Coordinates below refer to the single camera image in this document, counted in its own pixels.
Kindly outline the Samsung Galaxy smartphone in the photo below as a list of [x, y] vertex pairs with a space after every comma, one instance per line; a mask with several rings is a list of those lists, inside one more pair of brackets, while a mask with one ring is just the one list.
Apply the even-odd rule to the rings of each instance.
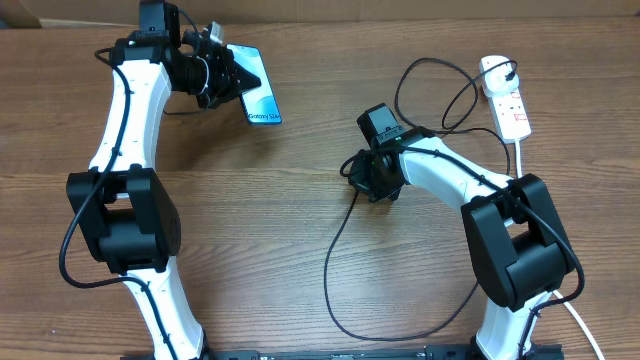
[[282, 117], [259, 49], [239, 44], [228, 44], [227, 48], [232, 51], [235, 63], [257, 75], [262, 82], [259, 88], [240, 96], [248, 122], [251, 125], [281, 124]]

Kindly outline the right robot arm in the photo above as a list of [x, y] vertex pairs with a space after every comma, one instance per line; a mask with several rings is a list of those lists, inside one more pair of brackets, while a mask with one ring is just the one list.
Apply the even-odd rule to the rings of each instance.
[[561, 359], [559, 345], [536, 345], [540, 311], [571, 272], [583, 272], [545, 183], [513, 179], [449, 149], [433, 132], [403, 128], [381, 103], [357, 119], [369, 147], [340, 172], [372, 202], [420, 187], [461, 215], [477, 284], [487, 295], [480, 329], [467, 344], [433, 345], [427, 359]]

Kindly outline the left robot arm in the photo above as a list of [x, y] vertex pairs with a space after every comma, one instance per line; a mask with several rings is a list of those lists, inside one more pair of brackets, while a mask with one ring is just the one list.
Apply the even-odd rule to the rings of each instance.
[[170, 96], [196, 99], [205, 112], [239, 100], [252, 125], [282, 119], [258, 49], [223, 40], [222, 27], [182, 29], [185, 12], [165, 1], [139, 6], [139, 27], [96, 57], [111, 68], [113, 93], [99, 148], [66, 193], [91, 256], [111, 283], [131, 292], [156, 359], [209, 359], [213, 353], [190, 309], [177, 266], [179, 213], [156, 172]]

